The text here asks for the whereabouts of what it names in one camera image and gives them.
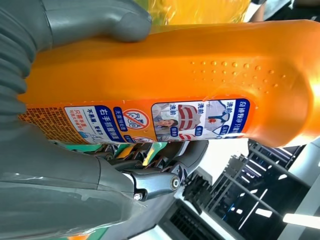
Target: blue label banner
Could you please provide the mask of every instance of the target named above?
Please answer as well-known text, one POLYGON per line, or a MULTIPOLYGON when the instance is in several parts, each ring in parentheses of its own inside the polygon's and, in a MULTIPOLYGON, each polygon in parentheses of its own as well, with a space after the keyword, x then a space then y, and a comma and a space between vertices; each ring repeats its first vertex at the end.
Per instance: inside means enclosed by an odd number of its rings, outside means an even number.
POLYGON ((202 135, 202 132, 204 131, 204 127, 202 127, 202 126, 197 126, 196 128, 195 128, 195 131, 194 132, 194 134, 196 136, 196 137, 200 137, 201 135, 202 135))
POLYGON ((179 133, 179 130, 176 126, 172 126, 170 128, 170 134, 171 135, 171 137, 177 137, 178 133, 179 133))
POLYGON ((247 99, 237 99, 234 109, 234 116, 229 128, 229 134, 242 132, 246 124, 250 110, 250 102, 247 99))
POLYGON ((125 123, 125 118, 124 118, 124 115, 122 114, 122 110, 120 107, 116 106, 113 108, 113 112, 114 112, 114 115, 115 116, 115 120, 118 123, 118 128, 122 132, 128 132, 128 130, 126 124, 125 123))
POLYGON ((95 106, 94 108, 100 122, 109 138, 115 142, 125 143, 118 130, 117 125, 112 116, 112 112, 110 109, 103 105, 95 106))
POLYGON ((130 144, 135 144, 136 142, 134 140, 134 139, 132 139, 132 137, 131 136, 130 136, 130 135, 123 135, 123 137, 127 141, 127 142, 128 142, 128 143, 130 143, 130 144))

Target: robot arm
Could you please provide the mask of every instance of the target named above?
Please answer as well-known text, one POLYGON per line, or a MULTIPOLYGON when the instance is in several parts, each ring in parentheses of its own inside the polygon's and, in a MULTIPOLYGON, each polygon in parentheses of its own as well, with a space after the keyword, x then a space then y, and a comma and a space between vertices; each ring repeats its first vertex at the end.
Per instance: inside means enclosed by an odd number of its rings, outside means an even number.
POLYGON ((47 141, 18 119, 26 106, 17 95, 38 51, 100 34, 135 42, 150 27, 131 0, 0 2, 0 239, 70 236, 132 215, 129 178, 47 141))

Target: person on label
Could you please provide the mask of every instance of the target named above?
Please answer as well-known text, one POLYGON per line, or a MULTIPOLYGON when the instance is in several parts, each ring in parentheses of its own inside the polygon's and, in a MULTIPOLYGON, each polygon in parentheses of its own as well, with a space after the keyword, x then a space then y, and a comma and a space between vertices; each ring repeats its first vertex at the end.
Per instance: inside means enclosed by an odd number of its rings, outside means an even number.
POLYGON ((320 22, 320 0, 267 0, 251 22, 299 19, 320 22))
POLYGON ((178 121, 174 119, 163 120, 161 116, 157 116, 153 119, 155 129, 170 128, 178 125, 178 121))

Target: green component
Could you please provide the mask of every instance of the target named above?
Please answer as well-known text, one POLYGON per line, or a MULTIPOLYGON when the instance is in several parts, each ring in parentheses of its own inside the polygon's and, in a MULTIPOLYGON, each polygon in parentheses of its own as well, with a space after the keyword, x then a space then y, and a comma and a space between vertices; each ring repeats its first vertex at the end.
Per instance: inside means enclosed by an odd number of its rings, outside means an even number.
POLYGON ((144 10, 148 11, 149 0, 134 0, 136 3, 140 5, 144 10))
POLYGON ((149 153, 152 153, 149 157, 148 154, 148 158, 146 158, 145 160, 145 162, 143 162, 143 165, 148 165, 149 163, 151 163, 153 158, 158 153, 160 150, 163 149, 164 147, 165 147, 168 144, 168 142, 154 142, 152 143, 149 153))
MULTIPOLYGON (((149 0, 134 0, 146 11, 149 11, 149 0)), ((155 26, 165 25, 165 13, 162 11, 150 12, 152 15, 152 24, 155 26)))
POLYGON ((122 153, 124 149, 128 148, 128 146, 130 146, 131 144, 119 144, 118 146, 118 150, 114 154, 114 157, 116 158, 118 155, 119 155, 120 153, 122 153))
MULTIPOLYGON (((108 227, 98 228, 95 230, 94 232, 91 233, 87 240, 100 240, 107 230, 108 230, 108 227)), ((51 238, 49 240, 68 240, 68 238, 66 237, 51 238)))
POLYGON ((107 230, 108 227, 97 229, 95 232, 91 233, 88 240, 100 240, 107 230))
POLYGON ((66 149, 69 150, 78 150, 81 152, 94 152, 100 148, 102 145, 64 145, 66 149))

